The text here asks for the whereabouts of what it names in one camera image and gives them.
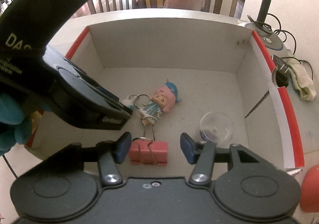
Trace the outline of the blue gloved hand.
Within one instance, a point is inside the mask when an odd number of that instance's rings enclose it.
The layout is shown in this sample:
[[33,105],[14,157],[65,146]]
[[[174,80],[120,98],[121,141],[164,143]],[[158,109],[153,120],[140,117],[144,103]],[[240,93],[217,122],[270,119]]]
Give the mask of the blue gloved hand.
[[50,111],[42,100],[29,96],[11,96],[1,93],[1,156],[16,144],[25,144],[32,134],[31,115],[38,111]]

